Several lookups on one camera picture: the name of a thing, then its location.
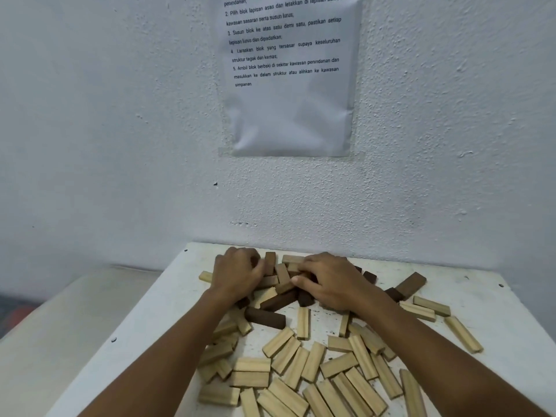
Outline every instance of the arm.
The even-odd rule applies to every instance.
[[[218,323],[249,295],[264,273],[255,249],[230,247],[217,256],[211,287],[199,301],[118,376],[80,417],[172,417]]]
[[[293,283],[318,301],[336,310],[351,310],[367,322],[406,364],[442,416],[547,416],[497,374],[369,284],[347,259],[321,253],[306,258],[299,269],[314,273],[319,284],[303,277],[293,278]]]

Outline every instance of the forearm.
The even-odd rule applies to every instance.
[[[521,393],[466,352],[370,286],[356,312],[395,351],[442,416],[545,416]]]
[[[199,358],[228,308],[205,291],[186,315],[110,384],[80,417],[172,417]]]

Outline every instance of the right hand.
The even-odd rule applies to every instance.
[[[358,295],[370,285],[348,259],[328,252],[307,256],[299,270],[314,273],[319,283],[303,276],[294,276],[291,282],[335,310],[352,310]]]

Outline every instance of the left hand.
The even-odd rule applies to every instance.
[[[251,259],[258,264],[253,267]],[[253,292],[265,273],[265,261],[254,248],[230,247],[214,261],[210,289],[230,306]]]

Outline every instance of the dark brown wooden block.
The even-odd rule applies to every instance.
[[[241,300],[236,302],[237,308],[246,308],[251,303],[249,297],[244,297]]]
[[[271,328],[284,329],[286,327],[286,316],[260,308],[246,308],[245,318],[247,322],[258,323]]]
[[[266,252],[265,254],[265,275],[274,275],[274,265],[276,265],[276,252]]]
[[[427,283],[427,278],[425,278],[420,273],[414,272],[408,276],[400,285],[396,287],[396,290],[404,296],[404,300],[407,300],[413,294],[415,294],[419,289]]]
[[[294,301],[297,300],[297,293],[298,290],[295,288],[283,294],[278,294],[277,296],[274,296],[267,301],[263,301],[261,303],[261,310],[276,311],[284,308],[288,306],[288,304],[292,304]]]
[[[299,290],[299,295],[297,296],[297,302],[300,307],[306,308],[315,304],[315,299],[307,291]]]
[[[384,291],[386,294],[388,294],[390,296],[390,298],[395,301],[396,303],[399,303],[400,301],[402,301],[404,299],[404,295],[402,293],[400,293],[397,289],[395,288],[388,288],[386,291]]]
[[[376,284],[376,280],[378,280],[378,277],[374,273],[370,273],[369,271],[363,272],[363,276],[373,285]]]

